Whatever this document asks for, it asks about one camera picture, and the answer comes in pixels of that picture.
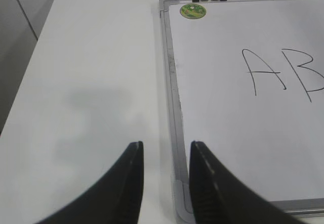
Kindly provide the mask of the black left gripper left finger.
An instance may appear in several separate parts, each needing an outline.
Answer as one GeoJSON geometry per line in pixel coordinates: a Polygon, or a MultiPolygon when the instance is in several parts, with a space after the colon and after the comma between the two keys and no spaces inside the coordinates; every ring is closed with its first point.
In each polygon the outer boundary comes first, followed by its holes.
{"type": "Polygon", "coordinates": [[[87,191],[41,223],[137,223],[143,197],[143,143],[130,143],[87,191]]]}

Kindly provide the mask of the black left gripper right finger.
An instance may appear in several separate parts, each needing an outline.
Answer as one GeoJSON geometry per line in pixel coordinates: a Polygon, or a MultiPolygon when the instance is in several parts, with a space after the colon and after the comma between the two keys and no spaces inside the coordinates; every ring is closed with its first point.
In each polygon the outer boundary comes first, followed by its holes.
{"type": "Polygon", "coordinates": [[[196,223],[300,223],[244,185],[201,141],[190,146],[189,191],[196,223]]]}

